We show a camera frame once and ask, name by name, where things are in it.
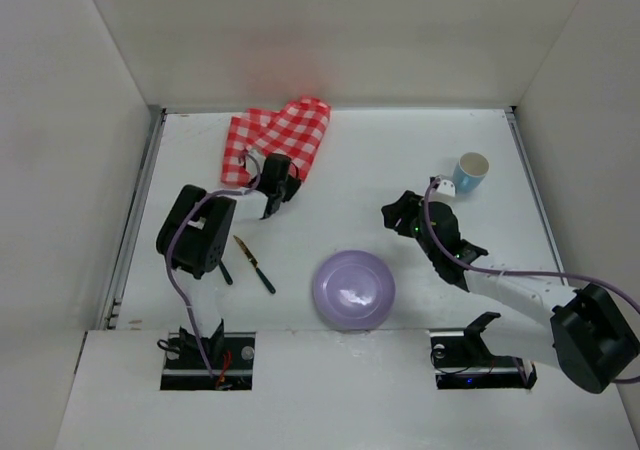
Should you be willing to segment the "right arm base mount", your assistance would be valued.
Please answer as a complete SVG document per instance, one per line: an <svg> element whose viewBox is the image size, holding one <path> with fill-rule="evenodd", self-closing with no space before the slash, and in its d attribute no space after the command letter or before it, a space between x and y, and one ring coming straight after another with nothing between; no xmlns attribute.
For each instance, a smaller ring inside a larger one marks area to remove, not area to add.
<svg viewBox="0 0 640 450"><path fill-rule="evenodd" d="M482 333L499 317L499 313L485 312L464 328L430 333L430 361L438 390L534 387L537 370L532 362L494 355L482 341Z"/></svg>

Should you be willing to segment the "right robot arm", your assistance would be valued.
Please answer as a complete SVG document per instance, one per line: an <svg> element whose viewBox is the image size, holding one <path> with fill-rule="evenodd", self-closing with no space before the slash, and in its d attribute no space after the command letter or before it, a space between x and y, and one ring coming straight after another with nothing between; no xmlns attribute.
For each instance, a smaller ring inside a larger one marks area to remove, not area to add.
<svg viewBox="0 0 640 450"><path fill-rule="evenodd" d="M498 312L485 312L457 330L450 345L432 341L431 359L440 370L466 371L502 357L518 370L527 360L561 370L579 388L602 393L622 384L622 372L639 356L639 339L614 302L606 283L591 278L581 288L556 284L559 273L517 271L486 261L486 249L462 238L451 207L406 191L382 207L384 226L415 240L446 283L495 300L534 322L516 329Z"/></svg>

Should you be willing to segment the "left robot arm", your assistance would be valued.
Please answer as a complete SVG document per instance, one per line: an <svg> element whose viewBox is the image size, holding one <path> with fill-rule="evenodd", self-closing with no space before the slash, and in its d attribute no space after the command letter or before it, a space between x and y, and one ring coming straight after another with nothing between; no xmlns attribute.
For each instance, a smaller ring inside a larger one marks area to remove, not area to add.
<svg viewBox="0 0 640 450"><path fill-rule="evenodd" d="M208 369L219 358L221 345L217 338L201 335L192 299L174 272L182 270L199 280L220 267L232 223L270 218L295 196L302 183L298 166L284 154L271 153L260 161L249 152L241 162L252 162L256 167L247 184L212 192L184 186L156 238L156 251L163 256L167 277L183 301L192 341Z"/></svg>

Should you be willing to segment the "red white checkered cloth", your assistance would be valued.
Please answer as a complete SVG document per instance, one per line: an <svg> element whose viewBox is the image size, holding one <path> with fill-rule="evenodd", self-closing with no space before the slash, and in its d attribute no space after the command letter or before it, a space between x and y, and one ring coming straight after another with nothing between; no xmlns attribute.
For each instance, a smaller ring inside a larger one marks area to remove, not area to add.
<svg viewBox="0 0 640 450"><path fill-rule="evenodd" d="M250 173L245 156L255 158L278 153L289 157L306 180L328 129L331 107L324 101L303 97L288 102L281 110L249 108L230 120L220 180L229 186L245 186Z"/></svg>

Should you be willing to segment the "purple plastic plate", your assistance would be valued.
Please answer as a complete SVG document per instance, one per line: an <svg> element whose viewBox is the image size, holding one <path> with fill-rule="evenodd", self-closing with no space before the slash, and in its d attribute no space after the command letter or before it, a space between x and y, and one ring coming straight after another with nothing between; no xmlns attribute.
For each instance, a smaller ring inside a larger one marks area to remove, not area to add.
<svg viewBox="0 0 640 450"><path fill-rule="evenodd" d="M362 250L327 258L312 280L315 308L340 330L367 331L390 315L396 296L394 276L379 257Z"/></svg>

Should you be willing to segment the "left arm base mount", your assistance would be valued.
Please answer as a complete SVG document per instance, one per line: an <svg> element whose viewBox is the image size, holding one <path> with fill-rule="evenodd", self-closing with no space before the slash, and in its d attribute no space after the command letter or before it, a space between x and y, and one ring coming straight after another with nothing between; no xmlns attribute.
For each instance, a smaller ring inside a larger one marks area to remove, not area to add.
<svg viewBox="0 0 640 450"><path fill-rule="evenodd" d="M255 333L226 333L223 323L202 343L180 328L156 342L164 353L162 391L249 391L253 385Z"/></svg>

